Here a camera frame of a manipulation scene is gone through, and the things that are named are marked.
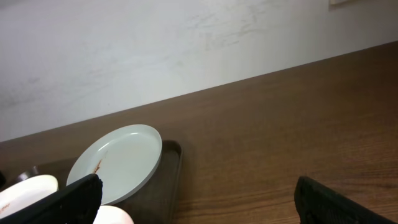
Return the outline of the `white plate with sauce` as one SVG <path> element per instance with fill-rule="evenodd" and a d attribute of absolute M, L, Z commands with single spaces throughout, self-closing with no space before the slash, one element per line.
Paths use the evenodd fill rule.
<path fill-rule="evenodd" d="M 14 184 L 1 192 L 1 218 L 38 202 L 58 190 L 52 175 L 38 175 Z"/>

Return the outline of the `pale green plate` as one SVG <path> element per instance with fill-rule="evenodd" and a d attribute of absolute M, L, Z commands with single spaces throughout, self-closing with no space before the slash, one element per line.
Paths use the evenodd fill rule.
<path fill-rule="evenodd" d="M 113 205 L 135 194 L 153 176 L 160 164 L 162 138 L 148 125 L 125 126 L 99 138 L 72 166 L 67 185 L 88 174 L 103 183 L 101 203 Z"/>

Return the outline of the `brown serving tray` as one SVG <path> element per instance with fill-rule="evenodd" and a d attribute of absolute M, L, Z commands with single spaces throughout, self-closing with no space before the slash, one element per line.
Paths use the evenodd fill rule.
<path fill-rule="evenodd" d="M 149 181 L 129 198 L 115 206 L 127 212 L 134 223 L 172 223 L 178 198 L 180 169 L 182 163 L 182 148 L 172 140 L 162 142 L 160 163 Z M 17 183 L 17 176 L 24 172 L 28 174 L 50 174 L 57 178 L 58 186 L 66 186 L 67 176 L 76 157 L 49 162 L 34 167 L 14 167 L 3 169 L 1 174 L 5 184 L 1 190 Z"/>

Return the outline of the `cream white plate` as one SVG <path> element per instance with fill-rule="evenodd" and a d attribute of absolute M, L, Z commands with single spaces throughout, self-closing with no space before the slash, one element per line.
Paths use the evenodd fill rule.
<path fill-rule="evenodd" d="M 102 205 L 99 207 L 93 224 L 134 224 L 132 218 L 124 210 Z"/>

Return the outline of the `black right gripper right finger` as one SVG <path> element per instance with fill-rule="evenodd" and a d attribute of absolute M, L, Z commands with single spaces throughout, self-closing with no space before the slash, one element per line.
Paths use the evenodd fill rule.
<path fill-rule="evenodd" d="M 294 192 L 300 224 L 396 224 L 307 176 Z"/>

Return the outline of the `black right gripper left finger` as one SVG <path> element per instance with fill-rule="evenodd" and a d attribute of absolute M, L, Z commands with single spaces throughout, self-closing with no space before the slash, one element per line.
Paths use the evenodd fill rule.
<path fill-rule="evenodd" d="M 103 183 L 89 174 L 49 196 L 1 219 L 1 224 L 92 224 L 103 195 Z"/>

